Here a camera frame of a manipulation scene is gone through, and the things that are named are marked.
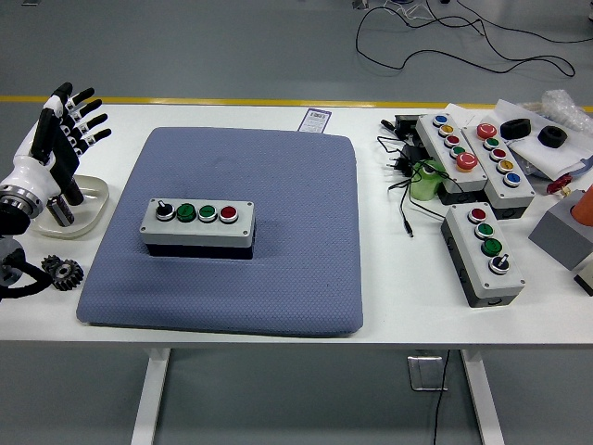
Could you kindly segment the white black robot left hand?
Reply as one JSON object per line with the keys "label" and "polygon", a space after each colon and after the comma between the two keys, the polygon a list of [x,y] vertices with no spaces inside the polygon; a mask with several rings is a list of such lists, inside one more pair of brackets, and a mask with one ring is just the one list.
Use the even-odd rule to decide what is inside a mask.
{"label": "white black robot left hand", "polygon": [[33,202],[41,204],[51,197],[67,195],[80,157],[111,135],[108,128],[96,129],[107,120],[107,114],[97,112],[101,106],[94,88],[75,94],[71,83],[60,85],[19,146],[13,172],[1,183],[1,190],[31,196]]}

